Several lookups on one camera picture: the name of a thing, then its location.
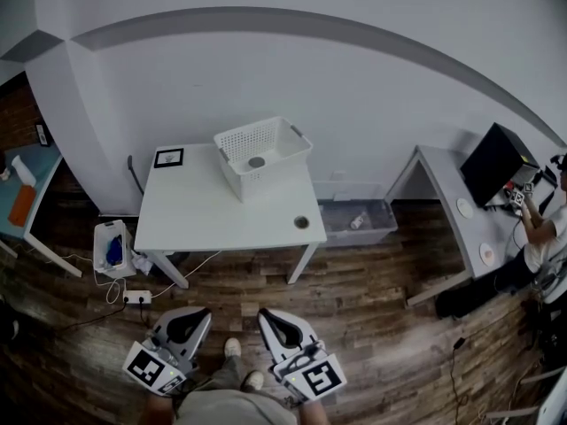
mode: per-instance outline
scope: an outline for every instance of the plastic bottle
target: plastic bottle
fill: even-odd
[[[26,164],[19,158],[19,155],[12,161],[12,166],[16,169],[16,173],[24,184],[31,187],[35,186],[36,180],[34,174],[29,171],[29,168],[27,168]]]

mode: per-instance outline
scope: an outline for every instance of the small white disc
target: small white disc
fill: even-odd
[[[459,213],[461,213],[461,216],[465,219],[472,219],[472,216],[475,213],[472,206],[465,198],[457,199],[457,209],[459,210]]]
[[[479,251],[480,259],[482,259],[482,262],[488,267],[491,267],[494,264],[495,259],[493,248],[487,243],[482,243],[480,244]]]

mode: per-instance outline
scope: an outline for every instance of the cable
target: cable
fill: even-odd
[[[449,374],[451,375],[451,384],[453,386],[453,393],[454,393],[454,402],[456,403],[456,409],[454,411],[454,425],[457,425],[459,422],[459,408],[461,406],[465,406],[469,403],[469,396],[463,395],[459,398],[459,394],[457,393],[457,389],[454,386],[454,378],[453,378],[453,370],[454,370],[454,352],[456,352],[459,348],[461,348],[462,344],[464,343],[464,338],[459,338],[457,342],[453,346],[453,352],[451,354],[451,371]]]
[[[90,263],[92,263],[92,259],[88,259],[88,258],[82,257],[81,255],[77,255],[76,253],[72,253],[71,255],[67,255],[66,257],[61,257],[61,258],[62,258],[62,259],[70,259],[70,258],[72,258],[72,257],[75,257],[75,258],[77,258],[77,259],[82,259],[82,260],[84,260],[84,261],[89,261]],[[49,263],[51,263],[51,262],[52,262],[52,261],[49,260],[49,261],[46,261],[45,264],[49,264]],[[92,270],[92,274],[93,274],[93,276],[95,277],[95,284],[96,284],[98,287],[104,287],[104,286],[106,286],[106,285],[110,285],[110,286],[108,287],[108,291],[106,292],[106,303],[107,303],[107,304],[115,304],[116,301],[120,298],[120,284],[118,283],[118,281],[120,281],[120,280],[124,281],[124,292],[127,291],[127,289],[126,289],[126,279],[125,279],[125,278],[114,279],[112,282],[107,282],[107,283],[98,283],[97,271],[95,271],[94,268],[93,268],[93,270]],[[108,299],[108,295],[110,294],[111,290],[114,288],[114,285],[118,286],[118,290],[116,291],[116,297],[114,298],[113,301],[111,301],[111,300]]]
[[[32,247],[29,251],[27,251],[26,248],[19,243],[14,245],[13,249],[16,250],[18,247],[21,247],[24,250],[25,253],[31,253],[35,250],[35,247]]]
[[[86,259],[80,255],[77,255],[75,253],[72,253],[71,255],[67,255],[66,257],[60,257],[61,259],[70,259],[71,257],[76,257],[77,259],[84,259],[85,261],[90,261],[92,263],[92,259]],[[49,261],[46,261],[45,264],[49,265],[50,263],[53,263],[53,261],[50,259]]]
[[[106,303],[107,304],[115,304],[116,301],[119,299],[120,297],[120,284],[118,283],[118,281],[122,280],[124,281],[124,292],[128,291],[126,288],[126,279],[124,277],[121,277],[120,279],[114,279],[112,282],[107,282],[107,283],[98,283],[97,280],[97,271],[95,271],[93,269],[92,274],[95,277],[95,283],[97,284],[98,287],[104,287],[106,285],[110,285],[108,287],[108,291],[106,292]],[[110,294],[110,292],[112,291],[114,285],[118,286],[118,290],[116,291],[116,297],[114,298],[113,301],[108,300],[108,295]]]
[[[514,244],[516,245],[516,247],[521,251],[522,248],[518,245],[518,243],[516,242],[516,228],[519,225],[519,223],[521,222],[521,220],[519,220],[518,222],[516,222],[516,225],[514,226],[514,228],[512,229],[512,239],[514,240]]]
[[[219,253],[221,253],[222,251],[217,251],[214,255],[211,255],[208,259],[206,259],[205,261],[203,261],[200,265],[198,265],[195,269],[193,269],[190,273],[188,273],[187,275],[185,275],[183,278],[186,279],[187,277],[189,277],[191,274],[193,274],[195,271],[197,271],[200,267],[202,267],[209,259],[213,259],[214,257],[216,257]],[[172,283],[171,285],[169,285],[167,288],[165,288],[163,291],[161,291],[158,294],[153,295],[151,298],[157,298],[158,296],[161,296],[163,293],[165,293],[167,290],[169,290],[170,288],[173,288],[176,285],[176,283]]]
[[[146,321],[144,319],[144,316],[142,315],[142,302],[140,303],[140,320],[142,320],[142,323],[145,325],[145,327],[147,329],[151,329],[150,323],[148,321]]]
[[[106,314],[106,315],[99,316],[98,318],[95,318],[94,320],[83,321],[83,322],[76,322],[75,324],[71,324],[70,326],[66,326],[65,328],[58,329],[58,330],[56,331],[56,334],[62,334],[63,332],[68,331],[70,328],[76,328],[76,327],[78,327],[78,326],[86,326],[86,325],[88,325],[88,324],[92,324],[92,323],[94,323],[94,322],[104,320],[105,318],[108,318],[109,316],[113,316],[113,315],[115,315],[116,313],[123,312],[124,309],[126,308],[126,303],[127,303],[127,302],[128,302],[128,301],[125,300],[124,305],[122,306],[122,308],[121,308],[120,310],[115,310],[114,312],[108,313],[108,314]]]

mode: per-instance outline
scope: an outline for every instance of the hole in table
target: hole in table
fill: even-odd
[[[309,219],[305,216],[296,217],[295,220],[293,221],[293,223],[300,230],[304,230],[307,227],[309,227]]]

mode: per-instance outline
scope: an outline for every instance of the person's leg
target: person's leg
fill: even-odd
[[[198,386],[195,390],[216,390],[216,389],[232,389],[240,390],[242,381],[246,376],[245,366],[240,357],[240,343],[236,338],[229,338],[224,345],[224,355],[226,360],[220,370]]]
[[[278,405],[289,409],[289,407],[279,398],[276,398],[266,392],[262,392],[261,389],[264,386],[264,375],[258,370],[254,370],[248,374],[244,383],[242,384],[242,392],[250,393],[253,395],[260,395],[262,397],[274,400]]]

